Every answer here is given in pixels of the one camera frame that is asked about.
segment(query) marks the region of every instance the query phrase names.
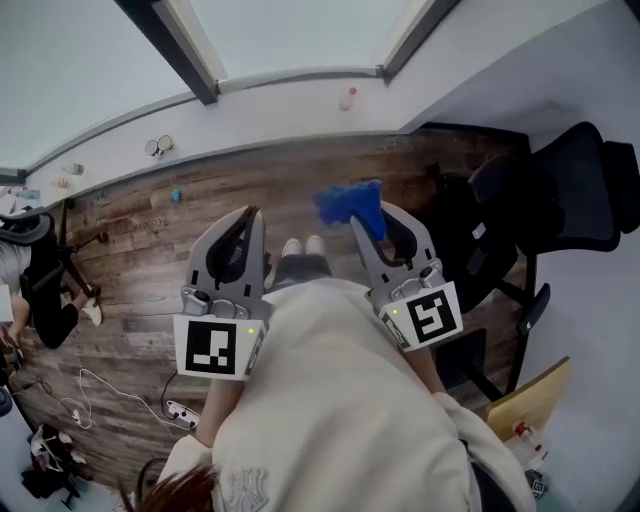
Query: white sweatshirt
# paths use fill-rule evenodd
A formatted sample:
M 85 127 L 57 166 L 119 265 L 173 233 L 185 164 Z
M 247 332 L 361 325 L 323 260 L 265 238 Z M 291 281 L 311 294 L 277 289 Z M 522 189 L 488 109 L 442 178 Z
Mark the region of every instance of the white sweatshirt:
M 348 281 L 269 294 L 276 306 L 251 379 L 213 449 L 176 443 L 161 479 L 218 472 L 216 512 L 469 510 L 469 457 L 518 512 L 535 502 L 518 462 L 472 412 L 432 395 Z

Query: power strip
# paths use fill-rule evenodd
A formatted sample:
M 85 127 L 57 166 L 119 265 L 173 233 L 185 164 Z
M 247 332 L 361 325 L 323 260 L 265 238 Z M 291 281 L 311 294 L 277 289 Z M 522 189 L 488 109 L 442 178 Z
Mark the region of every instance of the power strip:
M 200 423 L 200 415 L 197 412 L 173 400 L 167 400 L 167 410 L 169 416 L 173 416 L 175 421 L 184 422 L 191 429 L 196 428 Z

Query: sleeve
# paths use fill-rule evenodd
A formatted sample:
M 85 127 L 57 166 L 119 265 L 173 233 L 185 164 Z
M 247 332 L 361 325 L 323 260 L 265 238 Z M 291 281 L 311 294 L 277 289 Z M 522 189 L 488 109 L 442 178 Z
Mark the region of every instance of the sleeve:
M 451 396 L 445 393 L 433 396 L 455 424 L 458 438 L 468 443 L 469 453 L 487 469 L 516 510 L 535 512 L 535 499 L 522 467 L 487 424 Z
M 183 437 L 171 450 L 158 481 L 186 473 L 197 466 L 211 465 L 211 460 L 211 448 L 207 448 L 193 436 Z

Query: black office chair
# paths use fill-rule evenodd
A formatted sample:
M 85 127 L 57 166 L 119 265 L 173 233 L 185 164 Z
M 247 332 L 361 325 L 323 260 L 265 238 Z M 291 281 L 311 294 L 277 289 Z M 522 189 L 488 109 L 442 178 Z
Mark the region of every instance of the black office chair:
M 27 268 L 20 276 L 20 288 L 23 298 L 30 305 L 29 325 L 36 329 L 45 345 L 54 345 L 52 348 L 59 343 L 47 341 L 51 315 L 46 314 L 46 311 L 61 307 L 60 292 L 64 272 L 69 273 L 87 296 L 93 297 L 96 294 L 96 290 L 89 288 L 71 261 L 71 255 L 93 241 L 106 243 L 109 240 L 107 233 L 101 232 L 80 244 L 67 245 L 67 210 L 72 205 L 71 201 L 65 201 L 62 206 L 62 221 L 57 239 L 53 215 L 44 208 L 31 209 L 12 216 L 0 215 L 0 241 L 23 247 L 38 244 L 38 250 L 47 251 L 44 255 L 37 254 L 40 260 L 48 260 L 46 270 Z
M 631 144 L 603 142 L 580 123 L 528 158 L 500 156 L 470 179 L 440 176 L 434 204 L 419 218 L 431 233 L 444 276 L 456 283 L 462 312 L 494 288 L 522 305 L 507 393 L 517 384 L 529 331 L 550 299 L 534 295 L 536 255 L 564 249 L 612 251 L 640 225 L 640 175 Z M 504 281 L 527 256 L 525 289 Z

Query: person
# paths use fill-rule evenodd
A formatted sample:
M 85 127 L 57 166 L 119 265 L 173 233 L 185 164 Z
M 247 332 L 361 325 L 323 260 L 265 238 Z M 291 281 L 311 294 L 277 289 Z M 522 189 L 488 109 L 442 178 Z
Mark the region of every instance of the person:
M 306 254 L 287 242 L 251 379 L 211 382 L 195 435 L 135 510 L 534 511 L 520 465 L 447 394 L 429 349 L 399 352 L 324 252 L 318 236 Z
M 31 247 L 0 241 L 0 286 L 8 286 L 13 314 L 13 322 L 8 326 L 0 325 L 0 341 L 5 346 L 18 348 L 19 334 L 26 327 L 31 312 L 31 306 L 20 294 L 20 275 L 26 273 L 34 280 L 47 275 L 56 264 L 51 258 L 55 251 L 55 238 L 52 237 L 45 237 Z M 94 325 L 102 323 L 102 310 L 97 298 L 89 297 L 82 290 L 64 307 L 57 291 L 38 304 L 39 323 L 47 325 L 46 332 L 39 332 L 42 343 L 49 348 L 59 347 L 78 324 L 81 311 Z

